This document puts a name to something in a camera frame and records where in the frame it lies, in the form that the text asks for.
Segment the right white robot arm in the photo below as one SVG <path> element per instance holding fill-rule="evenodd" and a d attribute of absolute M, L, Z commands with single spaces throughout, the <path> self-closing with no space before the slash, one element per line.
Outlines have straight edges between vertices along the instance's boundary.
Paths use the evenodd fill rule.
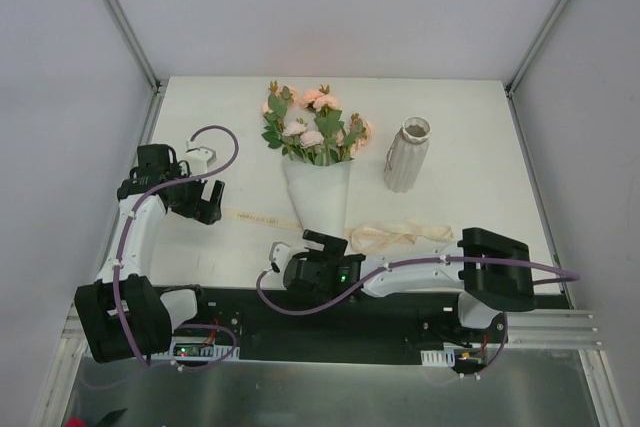
<path fill-rule="evenodd" d="M 466 228 L 462 239 L 422 254 L 347 254 L 346 241 L 320 235 L 322 248 L 297 249 L 275 243 L 271 266 L 284 270 L 284 288 L 321 305 L 335 298 L 381 299 L 413 291 L 458 295 L 450 316 L 452 334 L 473 341 L 500 313 L 535 308 L 529 247 L 481 228 Z"/>

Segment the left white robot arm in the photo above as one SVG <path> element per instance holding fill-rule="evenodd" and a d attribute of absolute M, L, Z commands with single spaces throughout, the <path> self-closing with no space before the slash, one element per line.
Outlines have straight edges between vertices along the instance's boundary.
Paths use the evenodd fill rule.
<path fill-rule="evenodd" d="M 150 279 L 154 248 L 164 218 L 174 213 L 204 225 L 222 217 L 224 182 L 213 184 L 204 198 L 206 181 L 166 144 L 143 145 L 137 164 L 122 181 L 118 239 L 110 248 L 96 280 L 77 288 L 74 303 L 94 360 L 109 363 L 168 351 L 174 331 L 204 334 L 211 312 L 203 306 L 196 285 L 157 291 Z"/>

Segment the cream printed ribbon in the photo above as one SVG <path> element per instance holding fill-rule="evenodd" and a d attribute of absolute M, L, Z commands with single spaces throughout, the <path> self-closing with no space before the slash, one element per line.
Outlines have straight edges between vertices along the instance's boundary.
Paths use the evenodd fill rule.
<path fill-rule="evenodd" d="M 302 231 L 299 222 L 231 208 L 223 208 L 225 217 L 290 231 Z M 356 253 L 380 253 L 394 244 L 415 245 L 419 239 L 437 244 L 456 242 L 453 229 L 446 225 L 433 226 L 418 221 L 367 222 L 355 229 L 345 229 L 344 237 Z"/>

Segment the pink flower bouquet white wrap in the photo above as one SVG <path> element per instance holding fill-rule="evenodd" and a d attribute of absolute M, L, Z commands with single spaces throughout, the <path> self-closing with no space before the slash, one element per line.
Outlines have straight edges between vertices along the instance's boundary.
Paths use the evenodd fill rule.
<path fill-rule="evenodd" d="M 358 112 L 347 114 L 328 84 L 302 94 L 269 82 L 262 107 L 262 139 L 282 156 L 285 187 L 300 225 L 335 237 L 344 234 L 355 155 L 372 135 Z"/>

